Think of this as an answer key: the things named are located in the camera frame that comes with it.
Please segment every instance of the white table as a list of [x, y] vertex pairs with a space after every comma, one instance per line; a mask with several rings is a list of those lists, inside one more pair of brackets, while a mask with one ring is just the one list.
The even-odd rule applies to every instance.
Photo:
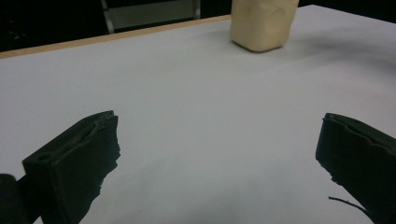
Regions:
[[250, 53], [230, 21], [0, 60], [0, 171], [113, 109], [119, 167], [81, 223], [371, 223], [315, 160], [332, 112], [396, 136], [396, 25], [323, 7]]

